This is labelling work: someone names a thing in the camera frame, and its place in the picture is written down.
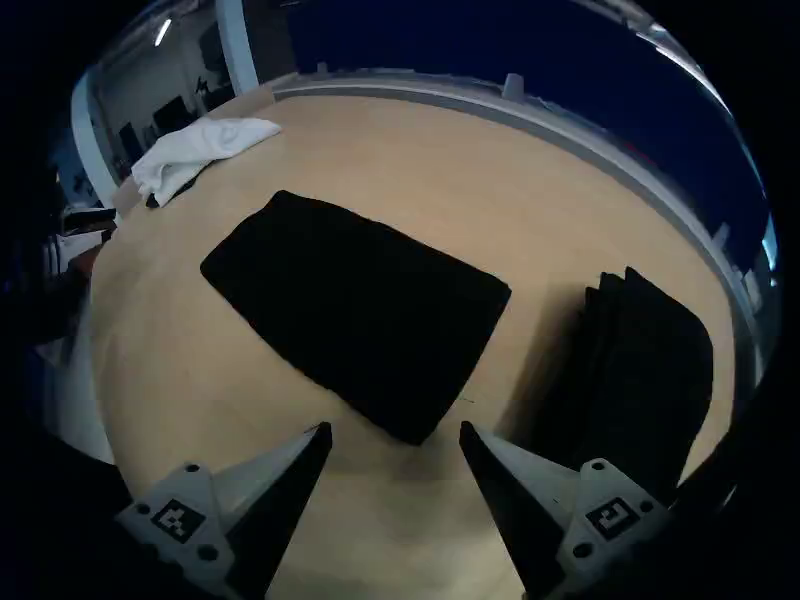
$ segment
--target crumpled white towel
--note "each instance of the crumpled white towel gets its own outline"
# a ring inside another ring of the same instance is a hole
[[[280,131],[280,125],[265,119],[203,117],[159,138],[133,165],[131,174],[143,198],[153,194],[164,206],[212,160],[236,156]]]

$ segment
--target blue wall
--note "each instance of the blue wall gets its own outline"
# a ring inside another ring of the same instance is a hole
[[[646,41],[567,0],[310,0],[290,13],[298,68],[524,75],[526,92],[610,130],[670,175],[743,271],[767,204],[718,106]]]

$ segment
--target stack of black cloth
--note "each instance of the stack of black cloth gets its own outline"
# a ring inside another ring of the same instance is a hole
[[[456,400],[511,295],[396,229],[286,191],[200,270],[284,359],[410,444]]]
[[[538,413],[531,450],[579,469],[605,458],[670,502],[711,402],[700,320],[631,268],[586,289],[570,354]]]

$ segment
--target ceiling light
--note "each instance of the ceiling light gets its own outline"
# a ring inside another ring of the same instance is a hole
[[[161,26],[161,29],[158,30],[158,35],[156,36],[156,46],[161,43],[161,40],[164,39],[164,35],[167,33],[167,29],[169,26],[172,25],[172,19],[167,19],[164,21],[164,24]]]

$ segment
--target wooden table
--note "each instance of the wooden table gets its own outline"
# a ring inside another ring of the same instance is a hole
[[[92,285],[94,373],[134,493],[178,463],[218,469],[321,420],[334,447],[274,598],[514,598],[521,585],[458,447],[464,419],[510,434],[557,362],[565,320],[602,271],[631,265],[714,343],[712,408],[692,468],[728,427],[725,292],[628,189],[540,139],[398,100],[300,97],[257,113],[283,133],[213,165],[164,208],[136,206]],[[511,300],[472,377],[420,448],[397,443],[293,369],[200,275],[280,189],[334,202],[493,273]]]

